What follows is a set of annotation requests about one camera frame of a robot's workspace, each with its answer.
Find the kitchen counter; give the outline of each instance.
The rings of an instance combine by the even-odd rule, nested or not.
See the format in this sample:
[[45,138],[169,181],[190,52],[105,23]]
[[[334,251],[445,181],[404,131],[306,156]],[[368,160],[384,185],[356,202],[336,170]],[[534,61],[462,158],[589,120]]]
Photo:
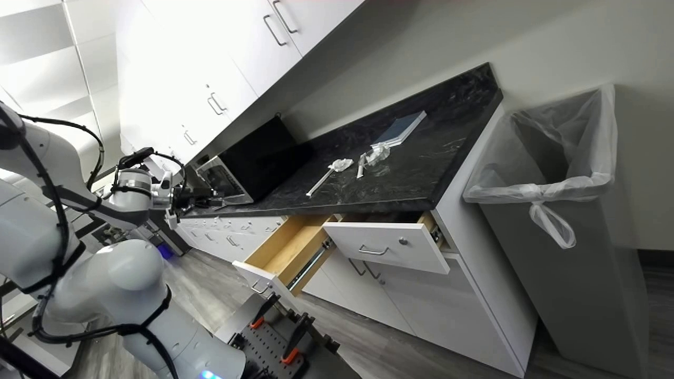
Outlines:
[[[459,170],[474,142],[504,100],[488,64],[406,98],[312,143],[312,158],[262,202],[199,208],[188,217],[252,217],[312,214],[423,214],[432,210]],[[397,118],[425,112],[427,118],[392,147],[390,158],[356,180],[359,158]],[[306,192],[336,158],[351,158],[308,199]]]

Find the bag handle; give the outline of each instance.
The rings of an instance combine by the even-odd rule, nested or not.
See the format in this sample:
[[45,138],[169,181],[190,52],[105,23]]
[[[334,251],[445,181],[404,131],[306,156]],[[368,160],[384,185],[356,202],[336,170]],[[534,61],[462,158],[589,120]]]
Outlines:
[[563,251],[574,249],[574,231],[551,208],[548,208],[543,202],[531,202],[529,208],[531,221],[541,227]]

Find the white trash bag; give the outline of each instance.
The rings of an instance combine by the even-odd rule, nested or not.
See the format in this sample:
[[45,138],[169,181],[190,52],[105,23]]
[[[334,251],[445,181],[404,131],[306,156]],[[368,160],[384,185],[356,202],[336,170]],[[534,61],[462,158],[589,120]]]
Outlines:
[[546,202],[599,199],[616,178],[616,158],[616,89],[602,86],[501,118],[464,199],[531,202],[531,221],[560,249],[573,249],[573,225]]

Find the floor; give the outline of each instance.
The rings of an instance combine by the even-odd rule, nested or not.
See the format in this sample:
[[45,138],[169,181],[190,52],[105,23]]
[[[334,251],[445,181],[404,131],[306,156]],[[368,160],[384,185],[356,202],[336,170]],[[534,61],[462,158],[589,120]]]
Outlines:
[[[190,254],[169,264],[166,280],[191,317],[207,328],[217,331],[221,323],[251,295],[248,287],[230,264],[202,254]],[[646,268],[651,304],[651,379],[674,378],[674,268]],[[363,379],[505,379],[500,370],[392,331],[372,320],[304,297],[316,326],[342,343],[342,357]],[[153,378],[144,364],[123,350],[117,338],[87,343],[70,379],[117,379]],[[529,379],[610,379],[601,374],[560,359],[550,338],[539,331],[529,364]]]

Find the wooden drawer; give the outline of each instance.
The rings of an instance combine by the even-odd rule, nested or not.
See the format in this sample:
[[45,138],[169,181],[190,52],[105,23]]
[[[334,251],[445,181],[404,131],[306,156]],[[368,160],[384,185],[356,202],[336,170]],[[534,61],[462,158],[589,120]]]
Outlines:
[[279,295],[299,295],[329,260],[329,237],[323,223],[329,217],[288,217],[246,262],[234,268],[255,292],[267,289]]
[[441,254],[441,243],[432,235],[433,229],[435,223],[430,216],[392,221],[346,217],[343,221],[325,223],[325,231],[350,260],[449,275],[450,269]]

